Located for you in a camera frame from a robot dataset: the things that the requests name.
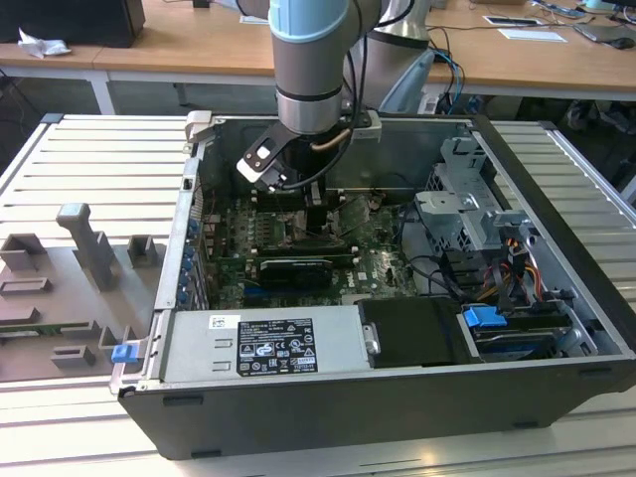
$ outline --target barcode sticker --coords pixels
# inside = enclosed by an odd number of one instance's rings
[[[211,330],[220,328],[238,328],[240,321],[240,315],[211,315],[210,326]]]

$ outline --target wooden table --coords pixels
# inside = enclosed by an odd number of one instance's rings
[[[570,0],[558,3],[574,6]],[[426,23],[463,28],[491,26],[485,15],[536,16],[545,23],[554,22],[552,16],[545,18],[542,10],[530,3],[521,7],[450,0],[446,10],[433,10]],[[597,16],[592,25],[617,24]],[[466,71],[464,90],[516,96],[636,99],[636,49],[616,50],[595,44],[570,27],[549,31],[558,33],[567,43],[508,40],[496,29],[447,30],[453,58]],[[439,48],[446,48],[441,31],[431,31],[431,37]],[[449,80],[445,70],[444,65],[437,65],[429,82]]]
[[[573,0],[561,0],[567,3]],[[239,22],[219,6],[144,0],[146,24],[130,49],[73,46],[70,55],[38,60],[14,45],[0,45],[0,68],[15,77],[91,82],[99,108],[115,113],[108,83],[114,80],[173,83],[274,84],[267,26]],[[449,0],[433,10],[429,26],[490,26],[484,15],[542,16],[538,7],[475,5]],[[607,20],[595,20],[610,24]],[[571,28],[554,29],[567,43],[508,40],[497,30],[448,30],[451,51],[466,72],[464,92],[493,95],[636,100],[636,49],[596,45]],[[440,48],[440,31],[432,38]],[[426,91],[439,94],[450,79],[435,65]]]

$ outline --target power supply label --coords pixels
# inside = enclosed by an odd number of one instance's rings
[[[318,372],[311,318],[238,323],[237,373],[243,377]]]

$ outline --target blue cable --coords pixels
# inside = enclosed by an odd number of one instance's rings
[[[457,87],[455,88],[455,97],[453,97],[453,103],[450,105],[450,107],[448,108],[448,114],[453,112],[453,108],[455,107],[455,103],[457,101],[457,99],[459,99],[459,96],[461,94],[461,89],[462,87],[460,87],[460,73],[459,73],[459,69],[457,68],[457,65],[455,64],[455,62],[453,62],[450,58],[448,58],[448,56],[444,55],[443,53],[435,50],[435,54],[440,56],[443,60],[445,60],[448,65],[452,68],[453,73],[455,74],[455,79],[457,80]]]

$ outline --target motherboard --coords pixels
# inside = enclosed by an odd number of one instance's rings
[[[254,194],[212,202],[205,224],[213,309],[350,305],[416,296],[398,241],[400,204],[334,191],[323,207]]]

